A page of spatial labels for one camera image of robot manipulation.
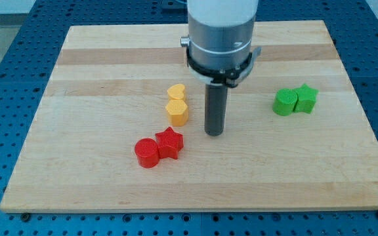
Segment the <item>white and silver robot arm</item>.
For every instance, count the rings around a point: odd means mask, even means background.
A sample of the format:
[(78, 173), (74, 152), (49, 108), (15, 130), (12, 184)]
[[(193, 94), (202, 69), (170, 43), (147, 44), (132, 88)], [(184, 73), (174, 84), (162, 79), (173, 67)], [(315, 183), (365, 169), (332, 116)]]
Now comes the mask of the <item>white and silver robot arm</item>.
[(252, 71), (261, 48), (251, 48), (259, 0), (187, 0), (190, 72), (210, 86), (234, 88)]

